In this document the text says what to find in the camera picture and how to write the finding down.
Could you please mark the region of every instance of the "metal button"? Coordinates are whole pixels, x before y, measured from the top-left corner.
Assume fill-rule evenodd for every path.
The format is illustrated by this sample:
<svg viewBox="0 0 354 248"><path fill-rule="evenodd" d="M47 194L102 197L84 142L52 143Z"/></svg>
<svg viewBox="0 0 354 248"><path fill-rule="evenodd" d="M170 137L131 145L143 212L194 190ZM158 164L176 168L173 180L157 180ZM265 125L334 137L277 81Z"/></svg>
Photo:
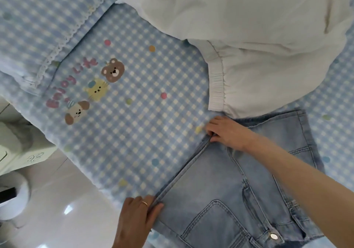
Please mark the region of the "metal button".
<svg viewBox="0 0 354 248"><path fill-rule="evenodd" d="M274 234L274 233L272 233L272 234L270 235L270 237L271 237L273 240L277 240L277 239L278 239L278 236L277 236L276 234Z"/></svg>

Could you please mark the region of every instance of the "hand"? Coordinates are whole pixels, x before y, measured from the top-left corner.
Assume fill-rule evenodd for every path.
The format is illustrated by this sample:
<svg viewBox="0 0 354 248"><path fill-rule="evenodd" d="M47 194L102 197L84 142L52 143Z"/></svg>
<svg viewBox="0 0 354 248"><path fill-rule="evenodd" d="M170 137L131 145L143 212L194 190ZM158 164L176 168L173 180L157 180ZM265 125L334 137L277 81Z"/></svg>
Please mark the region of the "hand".
<svg viewBox="0 0 354 248"><path fill-rule="evenodd" d="M117 233L112 248L142 248L163 204L157 204L149 213L153 196L126 198L120 212Z"/></svg>
<svg viewBox="0 0 354 248"><path fill-rule="evenodd" d="M212 136L210 142L219 142L235 150L247 152L247 148L260 138L259 134L238 124L226 116L216 116L205 126L206 132Z"/></svg>

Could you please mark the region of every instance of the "checkered fabric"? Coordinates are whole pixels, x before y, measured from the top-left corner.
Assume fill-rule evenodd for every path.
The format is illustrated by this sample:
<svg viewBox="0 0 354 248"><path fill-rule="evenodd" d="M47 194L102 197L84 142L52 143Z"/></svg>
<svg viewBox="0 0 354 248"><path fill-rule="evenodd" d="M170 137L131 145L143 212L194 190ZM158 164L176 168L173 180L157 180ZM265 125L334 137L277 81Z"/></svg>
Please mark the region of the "checkered fabric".
<svg viewBox="0 0 354 248"><path fill-rule="evenodd" d="M114 1L0 0L0 70L42 94L59 62Z"/></svg>
<svg viewBox="0 0 354 248"><path fill-rule="evenodd" d="M306 109L326 173L354 190L354 27L347 35L323 83L284 109ZM125 66L114 83L101 73L112 58ZM157 31L127 5L108 10L60 64L44 96L0 78L0 94L118 206L126 196L156 193L193 153L215 115L207 111L207 93L207 66L197 49ZM87 115L67 125L68 107L83 100L90 102ZM173 247L154 231L148 240ZM322 238L306 247L333 245Z"/></svg>

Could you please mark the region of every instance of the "denim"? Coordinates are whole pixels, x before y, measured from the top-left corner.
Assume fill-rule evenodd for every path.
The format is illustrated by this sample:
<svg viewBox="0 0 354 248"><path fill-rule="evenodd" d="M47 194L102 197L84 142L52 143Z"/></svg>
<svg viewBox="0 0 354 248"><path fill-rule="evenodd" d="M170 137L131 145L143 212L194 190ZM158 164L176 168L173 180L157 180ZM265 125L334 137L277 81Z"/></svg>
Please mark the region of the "denim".
<svg viewBox="0 0 354 248"><path fill-rule="evenodd" d="M236 121L324 172L305 111ZM301 247L323 236L263 165L209 139L157 194L157 232L185 248Z"/></svg>

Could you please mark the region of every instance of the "mattress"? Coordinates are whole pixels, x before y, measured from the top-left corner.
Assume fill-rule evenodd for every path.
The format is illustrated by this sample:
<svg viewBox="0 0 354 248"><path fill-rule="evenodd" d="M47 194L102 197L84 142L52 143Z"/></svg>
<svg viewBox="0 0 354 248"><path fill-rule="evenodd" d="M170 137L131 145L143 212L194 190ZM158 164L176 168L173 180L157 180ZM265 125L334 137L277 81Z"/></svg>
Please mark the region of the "mattress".
<svg viewBox="0 0 354 248"><path fill-rule="evenodd" d="M283 109L307 111L326 173L354 190L354 27L323 83ZM217 113L207 110L207 65L125 4L113 5L60 63L44 95L0 79L0 94L57 145L117 207L155 194ZM155 247L173 247L152 231ZM306 247L333 247L322 238Z"/></svg>

